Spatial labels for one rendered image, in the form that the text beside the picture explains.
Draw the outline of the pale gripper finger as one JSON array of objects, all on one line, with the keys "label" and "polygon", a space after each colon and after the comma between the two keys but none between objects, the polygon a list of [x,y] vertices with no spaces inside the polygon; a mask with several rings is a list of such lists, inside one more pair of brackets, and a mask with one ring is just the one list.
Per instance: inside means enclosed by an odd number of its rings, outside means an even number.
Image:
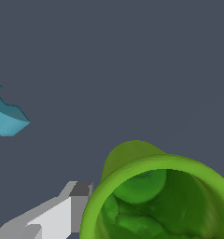
[{"label": "pale gripper finger", "polygon": [[57,197],[5,223],[0,239],[67,239],[80,231],[92,191],[92,182],[69,181]]}]

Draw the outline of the light blue angular object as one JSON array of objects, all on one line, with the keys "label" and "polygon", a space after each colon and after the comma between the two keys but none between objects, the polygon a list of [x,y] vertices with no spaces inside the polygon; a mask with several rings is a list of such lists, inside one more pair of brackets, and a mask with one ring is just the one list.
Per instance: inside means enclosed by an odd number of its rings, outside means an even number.
[{"label": "light blue angular object", "polygon": [[17,105],[6,104],[0,97],[0,136],[14,136],[29,123],[29,119]]}]

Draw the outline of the green plastic cup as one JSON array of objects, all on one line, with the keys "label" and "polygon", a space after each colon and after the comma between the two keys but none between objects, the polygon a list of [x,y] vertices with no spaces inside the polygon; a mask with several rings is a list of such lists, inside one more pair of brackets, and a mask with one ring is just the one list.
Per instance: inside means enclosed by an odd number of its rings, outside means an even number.
[{"label": "green plastic cup", "polygon": [[115,147],[79,239],[224,239],[224,178],[145,141]]}]

